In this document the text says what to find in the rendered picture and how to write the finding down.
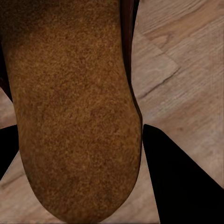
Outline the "sandal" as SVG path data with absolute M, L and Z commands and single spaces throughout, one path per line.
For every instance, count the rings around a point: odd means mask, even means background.
M 143 117 L 131 83 L 140 0 L 0 0 L 0 87 L 14 105 L 34 195 L 96 224 L 139 175 Z

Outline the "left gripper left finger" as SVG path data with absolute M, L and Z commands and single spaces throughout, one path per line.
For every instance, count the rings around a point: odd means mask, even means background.
M 19 151 L 17 125 L 0 129 L 0 180 Z

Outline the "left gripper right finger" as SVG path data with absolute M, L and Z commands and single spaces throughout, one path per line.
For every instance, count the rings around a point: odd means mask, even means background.
M 142 141 L 161 224 L 224 224 L 224 189 L 159 128 Z

